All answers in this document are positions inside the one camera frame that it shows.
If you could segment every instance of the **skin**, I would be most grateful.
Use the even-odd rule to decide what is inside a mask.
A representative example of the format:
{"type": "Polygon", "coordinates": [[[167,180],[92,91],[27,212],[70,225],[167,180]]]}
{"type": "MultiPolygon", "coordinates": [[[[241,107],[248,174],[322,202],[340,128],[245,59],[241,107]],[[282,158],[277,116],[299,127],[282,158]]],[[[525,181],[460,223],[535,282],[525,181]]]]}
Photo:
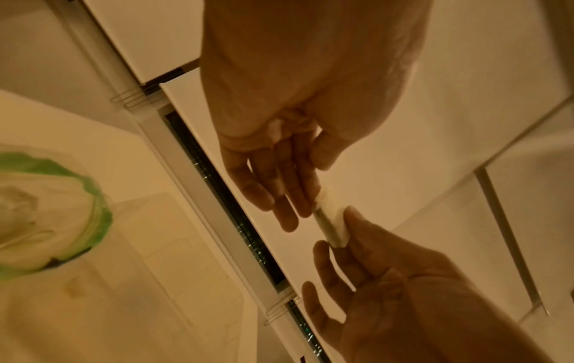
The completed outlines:
{"type": "Polygon", "coordinates": [[[370,223],[352,207],[344,217],[351,239],[333,253],[354,289],[335,271],[326,242],[313,255],[346,320],[326,314],[310,282],[303,301],[316,332],[348,363],[551,362],[444,254],[370,223]]]}
{"type": "Polygon", "coordinates": [[[201,80],[225,168],[285,231],[399,100],[431,0],[206,0],[201,80]]]}

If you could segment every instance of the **finger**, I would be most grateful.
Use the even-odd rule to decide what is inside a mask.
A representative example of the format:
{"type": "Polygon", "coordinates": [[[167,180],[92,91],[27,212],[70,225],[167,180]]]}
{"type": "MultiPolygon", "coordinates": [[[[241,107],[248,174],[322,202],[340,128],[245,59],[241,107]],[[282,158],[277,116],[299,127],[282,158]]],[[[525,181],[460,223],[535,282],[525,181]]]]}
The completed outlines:
{"type": "Polygon", "coordinates": [[[299,218],[297,218],[293,208],[291,208],[291,204],[289,204],[289,200],[287,200],[286,196],[275,201],[273,214],[285,232],[293,232],[299,226],[299,218]]]}
{"type": "Polygon", "coordinates": [[[319,170],[329,170],[339,155],[352,143],[338,138],[326,131],[321,131],[315,138],[310,150],[310,159],[319,170]]]}
{"type": "Polygon", "coordinates": [[[293,135],[293,160],[295,166],[297,167],[297,174],[299,176],[299,181],[303,186],[303,191],[307,196],[307,200],[313,204],[321,185],[319,183],[319,177],[317,176],[317,171],[313,166],[313,163],[309,159],[309,152],[311,150],[311,144],[315,138],[316,130],[312,130],[305,133],[296,133],[293,135]]]}
{"type": "Polygon", "coordinates": [[[333,348],[340,350],[341,335],[343,334],[343,324],[331,319],[328,315],[317,295],[317,289],[313,283],[307,281],[303,284],[303,304],[305,311],[309,315],[309,319],[315,331],[333,348]]]}
{"type": "Polygon", "coordinates": [[[357,261],[348,247],[334,248],[333,256],[335,256],[335,261],[341,268],[341,271],[356,289],[374,279],[371,273],[357,261]]]}
{"type": "Polygon", "coordinates": [[[323,287],[341,310],[347,313],[354,293],[335,271],[335,267],[333,267],[333,263],[329,258],[329,243],[319,241],[315,244],[313,261],[323,287]]]}
{"type": "Polygon", "coordinates": [[[275,200],[285,195],[285,188],[277,173],[275,154],[272,148],[263,148],[251,152],[249,163],[257,180],[271,193],[275,200]]]}
{"type": "Polygon", "coordinates": [[[221,146],[221,158],[229,177],[245,199],[263,211],[270,211],[275,199],[251,172],[247,165],[248,155],[221,146]]]}
{"type": "Polygon", "coordinates": [[[301,182],[295,169],[292,152],[292,139],[285,139],[275,145],[275,159],[279,175],[285,185],[285,191],[297,213],[303,218],[311,215],[311,203],[301,188],[301,182]]]}
{"type": "Polygon", "coordinates": [[[405,278],[422,274],[458,276],[444,254],[416,245],[367,221],[355,208],[347,207],[344,219],[351,234],[349,249],[375,277],[382,276],[391,267],[405,278]]]}

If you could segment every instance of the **cotton pad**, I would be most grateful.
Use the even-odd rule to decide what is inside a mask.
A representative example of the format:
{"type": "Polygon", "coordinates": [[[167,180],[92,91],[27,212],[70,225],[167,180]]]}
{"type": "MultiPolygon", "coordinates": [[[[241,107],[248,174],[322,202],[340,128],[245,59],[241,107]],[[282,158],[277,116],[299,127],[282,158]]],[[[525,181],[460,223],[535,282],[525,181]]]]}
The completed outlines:
{"type": "Polygon", "coordinates": [[[343,248],[349,242],[349,230],[343,219],[344,210],[345,207],[337,200],[335,193],[322,187],[315,198],[313,216],[333,248],[343,248]]]}

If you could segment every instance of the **fingernail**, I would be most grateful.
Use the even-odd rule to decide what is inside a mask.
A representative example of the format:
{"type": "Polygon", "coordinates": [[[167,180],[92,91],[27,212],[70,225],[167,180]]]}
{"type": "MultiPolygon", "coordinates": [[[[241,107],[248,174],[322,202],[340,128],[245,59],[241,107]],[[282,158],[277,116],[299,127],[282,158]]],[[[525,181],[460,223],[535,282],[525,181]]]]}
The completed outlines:
{"type": "Polygon", "coordinates": [[[364,221],[365,217],[361,214],[361,212],[359,212],[355,207],[353,206],[348,206],[347,209],[349,210],[349,212],[358,220],[360,221],[364,221]]]}

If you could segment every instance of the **green rim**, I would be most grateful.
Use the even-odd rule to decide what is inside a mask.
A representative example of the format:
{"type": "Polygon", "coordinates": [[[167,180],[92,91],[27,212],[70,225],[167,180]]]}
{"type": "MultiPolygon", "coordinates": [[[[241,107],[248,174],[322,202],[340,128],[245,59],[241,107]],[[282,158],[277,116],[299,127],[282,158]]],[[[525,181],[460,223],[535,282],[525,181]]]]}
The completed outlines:
{"type": "Polygon", "coordinates": [[[73,260],[75,257],[89,251],[98,245],[108,233],[114,220],[111,210],[106,203],[102,191],[94,180],[85,175],[74,173],[53,160],[35,158],[25,152],[0,152],[0,172],[16,172],[40,175],[67,176],[82,182],[84,191],[94,197],[94,204],[89,222],[84,231],[70,246],[69,253],[58,259],[53,259],[48,265],[35,270],[15,269],[0,265],[0,280],[33,273],[59,266],[73,260]]]}

